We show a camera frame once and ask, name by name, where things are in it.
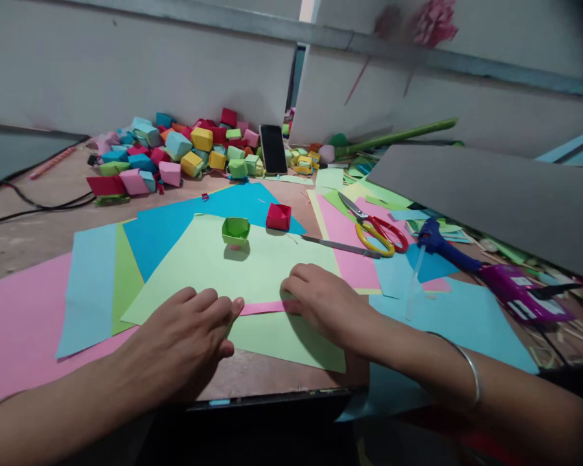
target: bracelet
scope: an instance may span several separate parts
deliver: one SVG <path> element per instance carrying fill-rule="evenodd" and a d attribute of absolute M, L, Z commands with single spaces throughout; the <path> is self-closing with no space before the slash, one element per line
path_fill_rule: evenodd
<path fill-rule="evenodd" d="M 466 354 L 460 346 L 456 345 L 456 343 L 452 342 L 450 339 L 443 337 L 440 333 L 430 331 L 426 333 L 434 335 L 435 337 L 442 338 L 451 346 L 453 346 L 455 349 L 457 349 L 460 352 L 460 354 L 464 356 L 464 358 L 468 361 L 468 365 L 471 366 L 471 370 L 473 371 L 473 377 L 475 378 L 475 401 L 473 401 L 473 404 L 467 409 L 467 411 L 474 410 L 479 404 L 479 400 L 481 400 L 481 383 L 479 382 L 479 374 L 477 373 L 477 368 L 475 367 L 475 364 L 473 363 L 471 358 L 469 358 L 468 354 Z"/>

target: red scissor handle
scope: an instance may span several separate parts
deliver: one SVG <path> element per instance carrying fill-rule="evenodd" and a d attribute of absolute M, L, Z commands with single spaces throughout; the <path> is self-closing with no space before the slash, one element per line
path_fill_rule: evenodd
<path fill-rule="evenodd" d="M 399 252 L 400 254 L 403 254 L 408 250 L 408 240 L 404 236 L 404 233 L 399 231 L 395 227 L 395 225 L 392 225 L 388 222 L 385 222 L 383 219 L 381 219 L 379 217 L 374 217 L 374 216 L 369 216 L 369 217 L 367 217 L 366 220 L 374 226 L 374 228 L 376 229 L 376 231 L 378 233 L 380 233 L 382 236 L 384 236 L 386 239 L 388 239 L 391 242 L 391 244 L 393 244 L 393 247 L 395 248 L 395 252 Z M 395 236 L 397 236 L 397 239 L 400 240 L 400 243 L 402 244 L 402 246 L 398 246 L 397 244 L 395 244 L 393 242 L 393 240 L 385 234 L 384 229 L 390 231 Z"/>

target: phone screen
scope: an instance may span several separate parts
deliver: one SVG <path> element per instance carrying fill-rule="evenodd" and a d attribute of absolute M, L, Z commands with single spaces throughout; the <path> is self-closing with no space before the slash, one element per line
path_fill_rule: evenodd
<path fill-rule="evenodd" d="M 259 134 L 266 173 L 287 173 L 285 147 L 283 147 L 283 134 L 280 126 L 261 125 Z"/>

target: person's left hand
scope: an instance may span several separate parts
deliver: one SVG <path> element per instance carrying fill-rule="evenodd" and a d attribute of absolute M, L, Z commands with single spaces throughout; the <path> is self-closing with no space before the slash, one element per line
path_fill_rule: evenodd
<path fill-rule="evenodd" d="M 184 288 L 171 296 L 114 354 L 109 367 L 126 395 L 152 408 L 180 388 L 196 384 L 206 366 L 233 356 L 226 339 L 244 300 Z"/>

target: purple glue gun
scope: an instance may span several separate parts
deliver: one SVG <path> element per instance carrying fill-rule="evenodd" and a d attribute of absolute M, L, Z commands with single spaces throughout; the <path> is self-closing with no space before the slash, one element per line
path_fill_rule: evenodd
<path fill-rule="evenodd" d="M 553 299 L 549 292 L 550 287 L 533 283 L 517 267 L 491 265 L 456 249 L 442 237 L 439 223 L 434 217 L 423 224 L 417 245 L 425 245 L 427 253 L 438 254 L 463 271 L 480 277 L 518 322 L 535 324 L 574 319 L 571 313 Z"/>

